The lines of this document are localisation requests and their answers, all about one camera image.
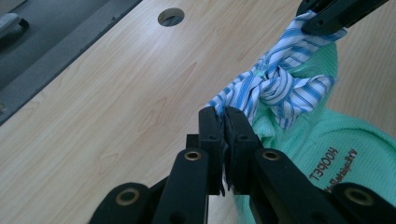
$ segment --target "black plastic part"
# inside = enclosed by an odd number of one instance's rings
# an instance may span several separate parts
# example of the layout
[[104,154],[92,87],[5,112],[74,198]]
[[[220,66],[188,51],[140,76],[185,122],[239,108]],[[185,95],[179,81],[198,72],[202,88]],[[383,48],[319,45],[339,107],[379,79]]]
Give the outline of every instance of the black plastic part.
[[127,183],[111,190],[94,212],[90,224],[149,223],[149,189]]
[[235,194],[249,194],[249,179],[254,152],[262,147],[245,114],[236,108],[226,107],[224,113],[227,183]]
[[188,148],[179,152],[152,223],[206,223],[208,167],[205,151]]
[[388,0],[304,0],[297,15],[313,10],[318,14],[302,28],[312,35],[331,35],[350,27]]
[[225,194],[222,186],[222,139],[223,130],[214,107],[199,111],[199,148],[209,155],[209,194]]
[[199,134],[189,133],[186,137],[186,148],[199,147]]
[[338,184],[332,190],[334,207],[350,223],[396,223],[396,209],[372,190],[353,183]]
[[26,29],[26,28],[29,27],[29,22],[28,22],[27,20],[25,20],[25,19],[21,19],[19,25],[20,25],[21,27],[23,27],[24,29]]
[[249,206],[256,223],[279,223],[274,208],[265,197],[259,182],[254,178],[251,183]]
[[150,215],[150,221],[152,216],[154,215],[155,210],[157,209],[161,196],[163,195],[163,190],[165,189],[167,181],[168,177],[164,178],[163,180],[149,188],[149,204],[146,209],[148,209],[147,214]]
[[347,223],[281,151],[257,150],[253,172],[279,223]]

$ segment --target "blue striped cloth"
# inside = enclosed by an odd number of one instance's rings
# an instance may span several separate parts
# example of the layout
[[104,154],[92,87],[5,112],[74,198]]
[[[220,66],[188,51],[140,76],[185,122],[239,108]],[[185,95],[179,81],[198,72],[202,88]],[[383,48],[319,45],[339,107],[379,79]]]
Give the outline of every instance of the blue striped cloth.
[[214,106],[221,116],[224,106],[239,108],[252,124],[260,100],[271,108],[276,122],[285,130],[301,113],[312,111],[334,85],[333,77],[318,74],[297,78],[288,70],[307,61],[320,47],[347,34],[344,29],[323,36],[303,33],[302,26],[315,15],[308,11],[296,17],[277,44],[250,71],[239,75],[206,106]]

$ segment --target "screw hole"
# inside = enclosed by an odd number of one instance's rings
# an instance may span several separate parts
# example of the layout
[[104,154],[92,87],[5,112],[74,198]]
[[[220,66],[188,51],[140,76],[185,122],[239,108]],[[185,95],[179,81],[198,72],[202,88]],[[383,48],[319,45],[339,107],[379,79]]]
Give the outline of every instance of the screw hole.
[[125,189],[117,195],[116,202],[121,206],[131,205],[137,201],[139,196],[139,190],[133,188]]
[[344,191],[344,193],[345,193],[346,197],[354,203],[357,203],[357,204],[360,204],[363,206],[371,206],[374,204],[373,197],[364,190],[348,188]]
[[197,151],[189,151],[186,152],[186,154],[184,154],[184,158],[186,158],[186,160],[188,161],[198,161],[201,159],[201,157],[202,157],[201,153]]
[[265,151],[262,156],[268,161],[278,161],[280,159],[279,154],[275,151]]
[[184,11],[177,7],[168,8],[158,16],[161,26],[175,26],[184,20]]

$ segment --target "wooden table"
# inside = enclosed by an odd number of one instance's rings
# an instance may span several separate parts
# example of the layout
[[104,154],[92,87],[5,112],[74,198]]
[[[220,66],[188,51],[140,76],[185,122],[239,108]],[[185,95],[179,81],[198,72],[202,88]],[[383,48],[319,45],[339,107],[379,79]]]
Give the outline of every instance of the wooden table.
[[[143,1],[0,127],[0,223],[86,223],[119,184],[169,174],[197,112],[272,47],[299,1]],[[169,7],[184,21],[162,27]],[[328,107],[396,136],[396,2],[339,41]],[[235,223],[231,193],[209,223]]]

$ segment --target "striped shirt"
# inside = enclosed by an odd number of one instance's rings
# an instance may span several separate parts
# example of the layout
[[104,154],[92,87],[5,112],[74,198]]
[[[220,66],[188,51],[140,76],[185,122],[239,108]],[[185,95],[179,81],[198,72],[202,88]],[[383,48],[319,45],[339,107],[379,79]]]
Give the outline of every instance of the striped shirt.
[[206,106],[214,106],[222,116],[224,106],[242,110],[250,124],[259,100],[276,115],[276,122],[287,130],[298,116],[312,111],[334,85],[330,76],[293,77],[288,70],[306,62],[319,48],[347,34],[342,29],[333,35],[308,35],[303,25],[316,13],[308,11],[296,17],[275,46],[254,64],[250,71],[240,74]]

